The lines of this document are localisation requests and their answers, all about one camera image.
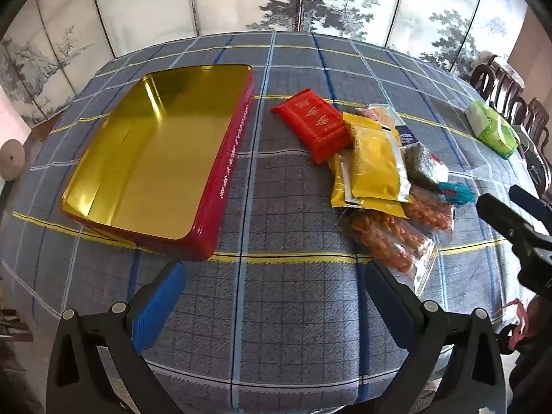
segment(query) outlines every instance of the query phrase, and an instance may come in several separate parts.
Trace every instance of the blue gripper pad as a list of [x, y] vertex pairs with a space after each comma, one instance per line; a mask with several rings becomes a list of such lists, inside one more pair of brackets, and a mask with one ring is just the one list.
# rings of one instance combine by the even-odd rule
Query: blue gripper pad
[[184, 264], [168, 263], [153, 282], [136, 292], [129, 302], [126, 329], [138, 353], [154, 346], [185, 286]]

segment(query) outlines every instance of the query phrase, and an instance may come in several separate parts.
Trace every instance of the rectangular tray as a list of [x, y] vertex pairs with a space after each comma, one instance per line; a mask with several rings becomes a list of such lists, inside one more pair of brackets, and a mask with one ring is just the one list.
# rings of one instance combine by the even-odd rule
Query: rectangular tray
[[216, 246], [252, 91], [247, 65], [144, 76], [90, 142], [64, 191], [62, 210], [139, 246], [207, 259]]

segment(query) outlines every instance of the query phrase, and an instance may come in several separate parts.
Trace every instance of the tablecloth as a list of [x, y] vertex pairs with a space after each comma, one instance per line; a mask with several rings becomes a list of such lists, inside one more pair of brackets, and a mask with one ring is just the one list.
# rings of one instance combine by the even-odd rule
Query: tablecloth
[[[307, 87], [342, 111], [392, 104], [449, 167], [452, 181], [505, 202], [512, 184], [535, 190], [517, 153], [503, 160], [473, 138], [463, 115], [479, 98], [471, 87], [365, 43], [248, 32], [165, 43], [112, 60], [67, 107], [4, 220], [7, 293], [53, 337], [65, 308], [104, 311], [154, 278], [166, 257], [122, 247], [71, 221], [60, 197], [88, 141], [134, 82], [156, 70], [217, 63], [252, 65], [256, 103], [216, 253], [186, 263], [186, 289], [144, 357], [178, 404], [202, 412], [311, 411], [378, 396], [406, 352], [364, 290], [363, 260], [336, 227], [329, 169], [314, 164], [270, 109]], [[509, 244], [469, 205], [457, 211], [452, 241], [442, 245], [422, 298], [449, 311], [482, 307], [500, 324], [501, 306], [528, 297], [518, 269]]]

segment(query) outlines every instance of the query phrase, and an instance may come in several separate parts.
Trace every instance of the teal candy package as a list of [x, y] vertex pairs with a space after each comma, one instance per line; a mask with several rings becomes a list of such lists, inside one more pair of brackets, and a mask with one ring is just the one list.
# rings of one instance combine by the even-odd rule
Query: teal candy package
[[475, 199], [475, 193], [465, 184], [441, 182], [438, 186], [446, 201], [456, 207], [471, 203]]

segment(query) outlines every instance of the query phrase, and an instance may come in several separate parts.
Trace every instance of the pink strap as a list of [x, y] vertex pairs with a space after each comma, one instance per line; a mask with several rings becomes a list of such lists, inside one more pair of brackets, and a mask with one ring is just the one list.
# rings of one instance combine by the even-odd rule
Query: pink strap
[[520, 342], [524, 336], [527, 334], [527, 330], [529, 329], [529, 318], [527, 317], [527, 312], [525, 311], [525, 308], [523, 307], [523, 303], [519, 298], [515, 298], [511, 302], [508, 302], [506, 305], [502, 307], [502, 309], [506, 308], [510, 305], [517, 305], [517, 316], [520, 320], [517, 326], [515, 326], [514, 331], [512, 332], [512, 336], [510, 336], [510, 340], [508, 342], [508, 348], [510, 350], [515, 350], [515, 346]]

